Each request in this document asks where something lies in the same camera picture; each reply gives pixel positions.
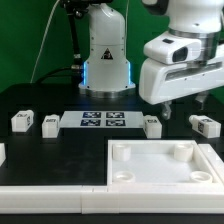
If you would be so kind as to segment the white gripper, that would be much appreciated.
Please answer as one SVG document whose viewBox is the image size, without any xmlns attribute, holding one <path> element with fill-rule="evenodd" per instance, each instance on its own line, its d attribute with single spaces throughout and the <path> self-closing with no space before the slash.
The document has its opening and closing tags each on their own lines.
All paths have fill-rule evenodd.
<svg viewBox="0 0 224 224">
<path fill-rule="evenodd" d="M 208 98 L 205 90 L 224 85 L 224 56 L 217 55 L 206 66 L 189 68 L 187 63 L 164 65 L 146 59 L 141 68 L 139 95 L 149 104 L 162 104 L 162 117 L 171 117 L 171 101 L 199 93 L 196 102 L 204 108 Z"/>
</svg>

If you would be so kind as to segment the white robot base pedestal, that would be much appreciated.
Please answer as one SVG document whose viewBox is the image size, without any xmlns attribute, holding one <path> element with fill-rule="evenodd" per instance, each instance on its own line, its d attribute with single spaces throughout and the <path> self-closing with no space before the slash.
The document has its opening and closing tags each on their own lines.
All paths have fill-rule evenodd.
<svg viewBox="0 0 224 224">
<path fill-rule="evenodd" d="M 81 94 L 117 98 L 131 94 L 131 64 L 126 58 L 125 19 L 105 3 L 89 8 L 90 54 L 84 62 Z"/>
</svg>

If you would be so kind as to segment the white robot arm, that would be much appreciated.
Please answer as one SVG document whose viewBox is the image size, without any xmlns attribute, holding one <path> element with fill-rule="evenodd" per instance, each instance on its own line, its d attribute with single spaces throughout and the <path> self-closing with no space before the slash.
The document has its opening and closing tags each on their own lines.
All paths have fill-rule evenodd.
<svg viewBox="0 0 224 224">
<path fill-rule="evenodd" d="M 171 115 L 171 101 L 192 94 L 200 99 L 224 85 L 224 0 L 142 0 L 154 15 L 169 17 L 168 30 L 144 45 L 139 95 Z"/>
</svg>

